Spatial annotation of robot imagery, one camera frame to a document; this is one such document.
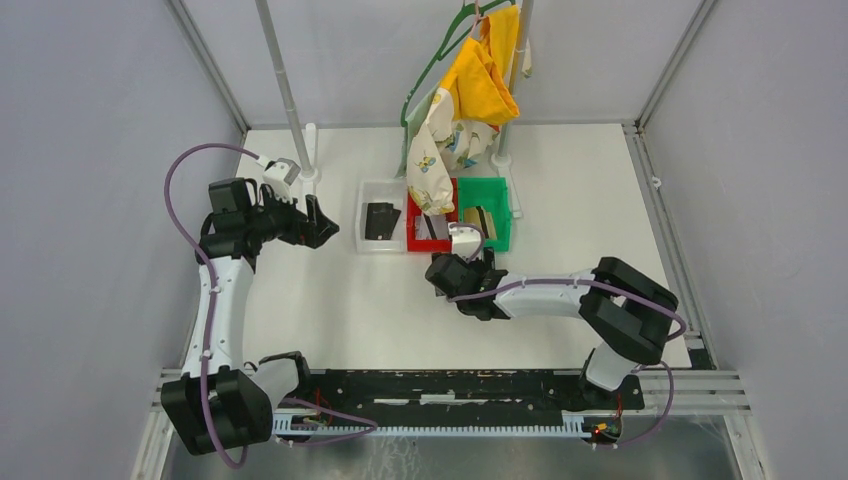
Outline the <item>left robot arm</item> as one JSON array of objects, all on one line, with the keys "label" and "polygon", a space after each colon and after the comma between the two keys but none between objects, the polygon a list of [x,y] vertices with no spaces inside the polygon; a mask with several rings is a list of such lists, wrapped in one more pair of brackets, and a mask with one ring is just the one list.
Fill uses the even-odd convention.
[{"label": "left robot arm", "polygon": [[265,442],[282,400],[297,408],[312,399],[314,381],[299,351],[266,356],[254,373],[245,371],[247,300],[265,244],[317,249],[339,231],[313,194],[304,210],[253,179],[214,182],[208,194],[211,211],[190,241],[199,264],[198,316],[182,372],[161,390],[162,407],[194,456]]}]

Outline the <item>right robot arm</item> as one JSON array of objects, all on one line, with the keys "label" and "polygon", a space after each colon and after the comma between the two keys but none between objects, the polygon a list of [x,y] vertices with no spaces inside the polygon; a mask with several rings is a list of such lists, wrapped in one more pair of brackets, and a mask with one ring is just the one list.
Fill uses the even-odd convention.
[{"label": "right robot arm", "polygon": [[577,382],[591,408],[612,401],[636,368],[660,363],[685,322],[668,289],[616,257],[559,276],[524,276],[488,260],[437,253],[425,279],[457,310],[479,321],[555,316],[583,320],[600,338]]}]

